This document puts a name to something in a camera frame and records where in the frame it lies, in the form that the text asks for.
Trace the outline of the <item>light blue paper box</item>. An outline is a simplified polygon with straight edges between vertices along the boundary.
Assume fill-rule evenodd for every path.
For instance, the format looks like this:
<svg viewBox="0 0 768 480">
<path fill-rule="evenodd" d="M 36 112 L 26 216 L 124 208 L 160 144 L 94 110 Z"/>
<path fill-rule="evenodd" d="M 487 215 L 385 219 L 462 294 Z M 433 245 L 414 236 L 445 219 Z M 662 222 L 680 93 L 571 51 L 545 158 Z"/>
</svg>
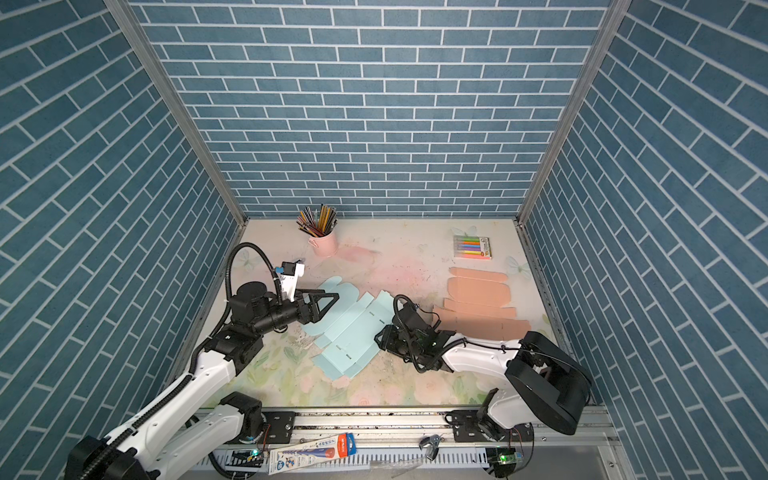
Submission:
<svg viewBox="0 0 768 480">
<path fill-rule="evenodd" d="M 360 294 L 339 276 L 329 277 L 320 289 L 338 294 L 339 299 L 320 322 L 302 326 L 321 349 L 312 361 L 332 381 L 344 376 L 351 379 L 380 351 L 375 336 L 392 323 L 393 296 L 384 290 L 376 297 Z"/>
</svg>

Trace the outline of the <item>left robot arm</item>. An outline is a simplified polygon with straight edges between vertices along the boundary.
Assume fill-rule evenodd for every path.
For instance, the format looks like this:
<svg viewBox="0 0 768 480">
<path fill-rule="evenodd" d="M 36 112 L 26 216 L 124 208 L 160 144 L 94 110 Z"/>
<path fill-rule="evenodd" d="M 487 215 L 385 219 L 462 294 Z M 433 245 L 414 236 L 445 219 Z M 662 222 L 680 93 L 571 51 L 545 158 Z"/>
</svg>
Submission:
<svg viewBox="0 0 768 480">
<path fill-rule="evenodd" d="M 317 323 L 338 300 L 320 289 L 283 299 L 261 282 L 241 285 L 227 300 L 224 325 L 198 346 L 188 372 L 104 438 L 81 440 L 68 455 L 66 478 L 177 479 L 227 441 L 262 441 L 262 404 L 242 393 L 225 396 L 192 426 L 186 423 L 255 358 L 266 333 L 293 322 Z"/>
</svg>

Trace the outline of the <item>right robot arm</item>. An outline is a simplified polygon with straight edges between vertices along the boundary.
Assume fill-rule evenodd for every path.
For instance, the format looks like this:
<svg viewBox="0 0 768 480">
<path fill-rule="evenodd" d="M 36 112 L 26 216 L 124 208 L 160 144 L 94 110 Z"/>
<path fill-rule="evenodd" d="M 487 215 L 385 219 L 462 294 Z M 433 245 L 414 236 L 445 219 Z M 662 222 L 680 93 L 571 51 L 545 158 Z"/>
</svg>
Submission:
<svg viewBox="0 0 768 480">
<path fill-rule="evenodd" d="M 589 403 L 593 377 L 546 336 L 528 331 L 520 340 L 485 340 L 428 324 L 408 297 L 395 297 L 392 322 L 374 337 L 378 348 L 419 373 L 473 372 L 505 382 L 492 388 L 481 406 L 448 414 L 458 441 L 482 436 L 508 440 L 536 421 L 560 434 L 576 433 Z"/>
</svg>

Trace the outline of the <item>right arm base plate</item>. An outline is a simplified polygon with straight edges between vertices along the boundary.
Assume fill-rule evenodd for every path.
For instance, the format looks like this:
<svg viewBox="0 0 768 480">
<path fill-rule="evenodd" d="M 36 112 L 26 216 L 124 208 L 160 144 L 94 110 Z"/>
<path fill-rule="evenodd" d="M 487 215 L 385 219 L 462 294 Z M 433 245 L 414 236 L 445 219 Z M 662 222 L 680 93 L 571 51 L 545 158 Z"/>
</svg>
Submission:
<svg viewBox="0 0 768 480">
<path fill-rule="evenodd" d="M 479 442 L 529 442 L 534 438 L 534 430 L 528 423 L 518 424 L 505 429 L 495 423 L 481 409 L 452 410 L 443 415 L 443 420 L 451 428 L 453 439 L 457 443 Z"/>
</svg>

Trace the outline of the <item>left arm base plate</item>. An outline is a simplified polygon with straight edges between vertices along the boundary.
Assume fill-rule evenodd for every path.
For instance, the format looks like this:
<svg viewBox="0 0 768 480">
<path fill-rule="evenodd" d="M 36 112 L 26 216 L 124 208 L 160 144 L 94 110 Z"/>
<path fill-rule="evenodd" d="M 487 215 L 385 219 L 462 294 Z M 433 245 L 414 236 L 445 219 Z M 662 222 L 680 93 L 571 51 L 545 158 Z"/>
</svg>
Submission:
<svg viewBox="0 0 768 480">
<path fill-rule="evenodd" d="M 297 413 L 294 411 L 267 411 L 248 413 L 236 436 L 225 441 L 233 445 L 287 445 L 290 443 Z"/>
</svg>

